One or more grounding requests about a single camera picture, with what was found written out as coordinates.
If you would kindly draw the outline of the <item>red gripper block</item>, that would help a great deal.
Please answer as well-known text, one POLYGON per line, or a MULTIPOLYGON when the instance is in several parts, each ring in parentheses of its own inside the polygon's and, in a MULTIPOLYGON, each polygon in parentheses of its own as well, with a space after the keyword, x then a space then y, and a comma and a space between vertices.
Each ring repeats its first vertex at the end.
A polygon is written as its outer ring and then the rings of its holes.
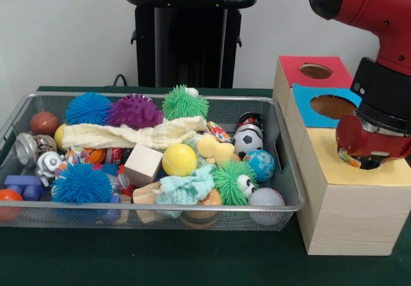
POLYGON ((410 155, 409 134, 377 127, 356 114, 344 116, 338 122, 336 139, 348 155, 361 157, 361 169, 371 169, 371 162, 375 169, 385 159, 403 159, 410 155))

